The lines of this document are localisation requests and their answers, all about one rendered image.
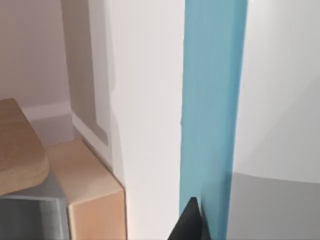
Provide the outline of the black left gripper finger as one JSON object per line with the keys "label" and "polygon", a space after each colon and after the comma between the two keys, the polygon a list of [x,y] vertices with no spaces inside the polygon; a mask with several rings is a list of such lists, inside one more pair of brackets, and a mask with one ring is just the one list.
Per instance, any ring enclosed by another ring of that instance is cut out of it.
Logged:
{"label": "black left gripper finger", "polygon": [[201,240],[203,220],[196,197],[191,197],[167,240]]}

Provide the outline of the light blue rack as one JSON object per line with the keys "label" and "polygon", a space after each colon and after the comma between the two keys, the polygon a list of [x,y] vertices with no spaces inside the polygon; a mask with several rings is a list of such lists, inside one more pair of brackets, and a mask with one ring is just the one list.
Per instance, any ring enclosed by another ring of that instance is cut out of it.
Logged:
{"label": "light blue rack", "polygon": [[226,240],[248,0],[185,0],[179,207]]}

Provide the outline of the grey pierced drawer inside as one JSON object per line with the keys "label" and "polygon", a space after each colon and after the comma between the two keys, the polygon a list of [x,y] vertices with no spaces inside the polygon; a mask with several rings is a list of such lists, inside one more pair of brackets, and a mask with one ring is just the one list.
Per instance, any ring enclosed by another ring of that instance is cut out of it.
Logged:
{"label": "grey pierced drawer inside", "polygon": [[0,196],[0,240],[71,240],[67,200],[54,174]]}

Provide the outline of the wooden cupboard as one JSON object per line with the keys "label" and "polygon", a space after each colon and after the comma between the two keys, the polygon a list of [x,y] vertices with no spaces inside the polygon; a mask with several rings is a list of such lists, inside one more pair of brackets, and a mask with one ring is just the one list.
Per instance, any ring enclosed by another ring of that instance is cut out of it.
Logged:
{"label": "wooden cupboard", "polygon": [[13,98],[0,100],[0,196],[40,185],[49,161],[37,133]]}

